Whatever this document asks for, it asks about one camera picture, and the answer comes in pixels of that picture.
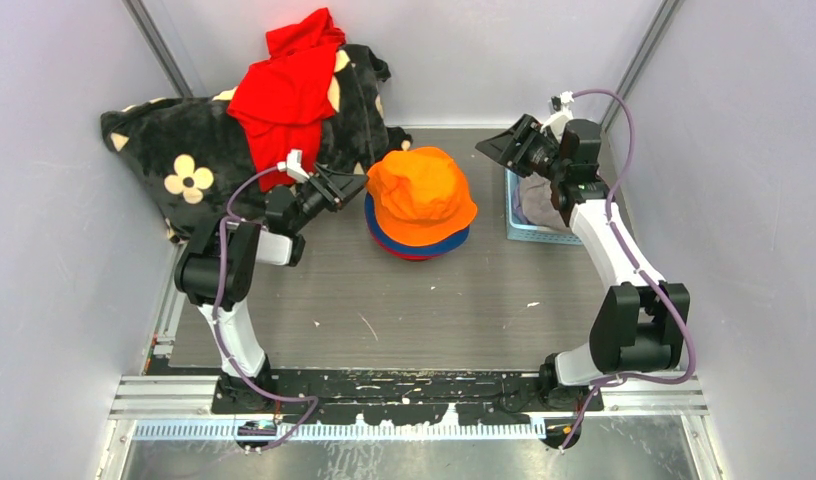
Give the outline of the blue bucket hat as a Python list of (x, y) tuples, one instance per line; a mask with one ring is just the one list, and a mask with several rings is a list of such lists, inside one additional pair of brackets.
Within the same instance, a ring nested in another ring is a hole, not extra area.
[(419, 247), (408, 246), (384, 233), (376, 218), (373, 198), (369, 194), (366, 194), (364, 198), (364, 215), (368, 231), (374, 242), (391, 255), (408, 261), (425, 261), (445, 255), (462, 246), (470, 233), (470, 227), (466, 227), (433, 244)]

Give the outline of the orange hat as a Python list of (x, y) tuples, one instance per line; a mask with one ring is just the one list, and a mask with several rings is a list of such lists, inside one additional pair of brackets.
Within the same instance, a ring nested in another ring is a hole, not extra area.
[(439, 243), (469, 227), (478, 214), (466, 174), (440, 148), (391, 151), (367, 176), (379, 227), (406, 246)]

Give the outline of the light blue plastic basket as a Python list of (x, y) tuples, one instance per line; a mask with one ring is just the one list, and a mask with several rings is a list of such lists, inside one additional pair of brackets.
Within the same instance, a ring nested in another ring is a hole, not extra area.
[(582, 246), (580, 239), (573, 234), (559, 233), (548, 227), (532, 225), (520, 220), (515, 213), (515, 198), (519, 180), (520, 177), (512, 172), (505, 173), (506, 238), (512, 241)]

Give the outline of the red bucket hat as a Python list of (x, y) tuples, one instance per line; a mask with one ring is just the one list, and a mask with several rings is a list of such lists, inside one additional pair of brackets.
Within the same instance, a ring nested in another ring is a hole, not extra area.
[(373, 236), (372, 239), (387, 253), (408, 261), (425, 261), (436, 258), (459, 248), (463, 244), (461, 239), (447, 239), (434, 244), (415, 247), (395, 242), (389, 237)]

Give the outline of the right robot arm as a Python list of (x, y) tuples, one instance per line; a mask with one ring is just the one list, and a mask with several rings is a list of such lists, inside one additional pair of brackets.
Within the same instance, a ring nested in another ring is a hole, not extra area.
[(553, 207), (606, 288), (588, 340), (547, 358), (539, 396), (555, 411), (576, 400), (578, 387), (674, 369), (686, 345), (689, 292), (666, 281), (635, 244), (598, 172), (601, 146), (601, 128), (590, 120), (568, 120), (555, 136), (530, 115), (476, 145), (521, 178), (549, 181)]

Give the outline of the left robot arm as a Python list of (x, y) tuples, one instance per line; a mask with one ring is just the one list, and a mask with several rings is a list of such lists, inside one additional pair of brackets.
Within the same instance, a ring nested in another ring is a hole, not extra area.
[(221, 356), (222, 397), (261, 413), (280, 400), (268, 356), (256, 338), (247, 305), (257, 264), (293, 267), (304, 252), (302, 229), (323, 211), (337, 212), (365, 188), (363, 173), (342, 173), (321, 164), (302, 173), (295, 187), (279, 185), (265, 195), (260, 220), (234, 210), (202, 221), (174, 270), (174, 284), (207, 321)]

